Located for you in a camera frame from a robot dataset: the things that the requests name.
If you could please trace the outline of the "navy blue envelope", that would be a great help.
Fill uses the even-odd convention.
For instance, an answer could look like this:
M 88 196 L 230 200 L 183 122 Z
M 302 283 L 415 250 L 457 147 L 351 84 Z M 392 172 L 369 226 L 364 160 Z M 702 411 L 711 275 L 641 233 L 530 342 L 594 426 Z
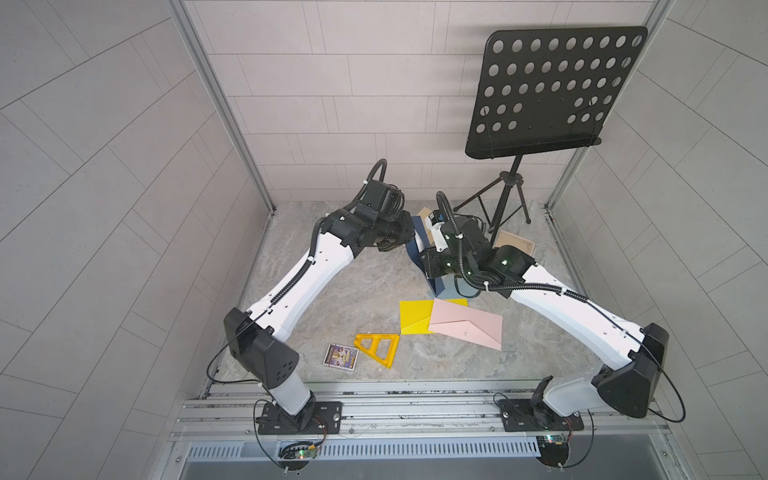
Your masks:
M 468 298 L 470 291 L 458 277 L 458 263 L 450 249 L 451 235 L 441 231 L 443 222 L 433 225 L 429 218 L 411 216 L 414 237 L 406 244 L 407 254 L 412 263 L 421 271 L 434 298 L 454 300 Z

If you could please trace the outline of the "kraft tan envelope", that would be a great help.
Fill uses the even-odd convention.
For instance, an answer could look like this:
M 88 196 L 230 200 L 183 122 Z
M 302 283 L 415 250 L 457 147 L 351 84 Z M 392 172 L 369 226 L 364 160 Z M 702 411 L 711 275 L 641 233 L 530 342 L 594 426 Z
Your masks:
M 431 215 L 432 210 L 424 207 L 418 212 L 418 216 L 421 218 L 423 224 L 425 227 L 429 227 L 431 225 L 431 222 L 429 220 L 429 216 Z

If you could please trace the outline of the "pink envelope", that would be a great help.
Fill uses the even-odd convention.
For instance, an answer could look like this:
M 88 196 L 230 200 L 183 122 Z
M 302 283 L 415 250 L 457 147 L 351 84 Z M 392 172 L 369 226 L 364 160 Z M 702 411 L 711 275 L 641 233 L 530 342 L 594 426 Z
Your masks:
M 429 330 L 500 351 L 502 322 L 501 315 L 436 299 L 430 315 Z

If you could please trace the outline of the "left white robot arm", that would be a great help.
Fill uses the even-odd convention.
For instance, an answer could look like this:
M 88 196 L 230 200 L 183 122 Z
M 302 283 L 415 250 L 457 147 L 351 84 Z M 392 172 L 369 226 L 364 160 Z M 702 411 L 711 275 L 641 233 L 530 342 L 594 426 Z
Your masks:
M 248 309 L 227 313 L 226 348 L 284 414 L 303 419 L 314 401 L 296 372 L 299 354 L 286 344 L 306 309 L 362 250 L 387 252 L 414 237 L 411 214 L 405 210 L 370 217 L 360 209 L 339 209 L 315 223 L 307 252 L 272 290 Z

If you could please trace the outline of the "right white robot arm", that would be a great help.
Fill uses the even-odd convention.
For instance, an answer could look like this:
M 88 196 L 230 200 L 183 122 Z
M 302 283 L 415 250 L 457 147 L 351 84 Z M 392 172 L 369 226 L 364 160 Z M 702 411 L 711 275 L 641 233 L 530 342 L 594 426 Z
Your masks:
M 443 250 L 423 249 L 419 259 L 430 277 L 453 274 L 480 293 L 498 293 L 538 312 L 598 357 L 598 364 L 583 373 L 544 378 L 531 399 L 538 414 L 566 417 L 601 407 L 632 418 L 649 413 L 664 374 L 669 341 L 664 328 L 641 327 L 611 313 L 510 245 L 472 251 L 466 239 L 458 238 Z

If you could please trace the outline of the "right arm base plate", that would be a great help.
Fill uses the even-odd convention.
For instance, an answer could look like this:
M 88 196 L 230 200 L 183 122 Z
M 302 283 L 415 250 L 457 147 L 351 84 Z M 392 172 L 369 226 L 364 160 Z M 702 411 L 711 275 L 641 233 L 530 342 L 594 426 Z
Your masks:
M 543 404 L 531 406 L 529 399 L 510 399 L 501 393 L 494 395 L 493 403 L 499 409 L 504 431 L 510 432 L 574 432 L 583 431 L 584 422 L 579 414 L 562 417 Z

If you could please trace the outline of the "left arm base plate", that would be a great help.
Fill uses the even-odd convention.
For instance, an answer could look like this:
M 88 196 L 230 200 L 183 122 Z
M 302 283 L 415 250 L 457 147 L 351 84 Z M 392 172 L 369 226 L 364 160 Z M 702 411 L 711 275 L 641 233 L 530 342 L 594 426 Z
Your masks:
M 256 417 L 259 435 L 338 434 L 342 402 L 311 400 L 297 415 L 289 415 L 280 406 L 267 403 Z

